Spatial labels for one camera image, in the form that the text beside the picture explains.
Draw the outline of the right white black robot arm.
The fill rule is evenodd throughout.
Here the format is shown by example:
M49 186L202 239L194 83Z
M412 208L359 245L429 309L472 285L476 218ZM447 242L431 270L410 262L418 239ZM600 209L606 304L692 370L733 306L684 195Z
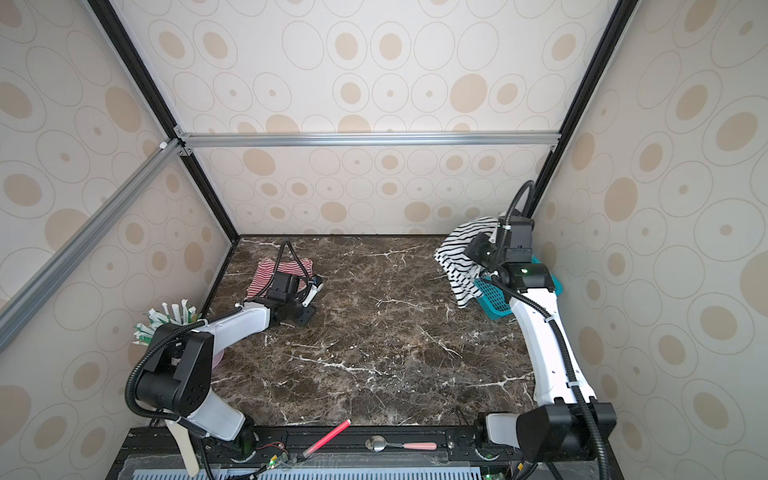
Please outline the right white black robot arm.
M482 446L505 446L519 453L517 478L544 464L590 461L598 476L612 476L608 437L616 426L612 404L599 401L575 358L562 326L557 284L533 255L534 221L527 212L535 184L525 182L495 223L464 253L480 267L475 285L483 294L497 289L519 325L535 379L535 408L521 414L488 413L478 420Z

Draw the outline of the black white striped tank top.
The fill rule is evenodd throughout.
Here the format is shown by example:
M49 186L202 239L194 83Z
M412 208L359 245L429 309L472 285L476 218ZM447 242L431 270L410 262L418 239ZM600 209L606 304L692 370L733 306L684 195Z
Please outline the black white striped tank top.
M465 308L472 299L482 295L474 284L482 267L470 259L465 250L478 234L491 234L496 225L497 219L490 216L465 222L456 227L435 250L434 259L447 275L459 308Z

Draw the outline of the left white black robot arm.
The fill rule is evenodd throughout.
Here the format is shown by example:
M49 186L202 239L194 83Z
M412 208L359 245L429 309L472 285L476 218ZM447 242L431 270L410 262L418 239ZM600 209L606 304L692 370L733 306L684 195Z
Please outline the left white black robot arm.
M128 375L128 409L144 418L175 422L199 437L247 443L252 421L212 390L214 357L283 322L307 325L322 287L323 279L310 272L290 241L283 241L266 284L227 316L158 327Z

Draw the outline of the red white striped tank top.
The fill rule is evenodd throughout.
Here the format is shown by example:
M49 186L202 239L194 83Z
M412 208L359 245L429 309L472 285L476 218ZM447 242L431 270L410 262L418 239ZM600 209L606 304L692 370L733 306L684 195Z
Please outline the red white striped tank top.
M267 289L272 284L273 277L277 272L299 276L301 278L299 290L303 290L307 285L306 279L313 276L313 261L302 258L301 266L296 261L281 261L278 267L275 267L274 260L264 259L260 261L253 280L246 289L245 299L265 298Z

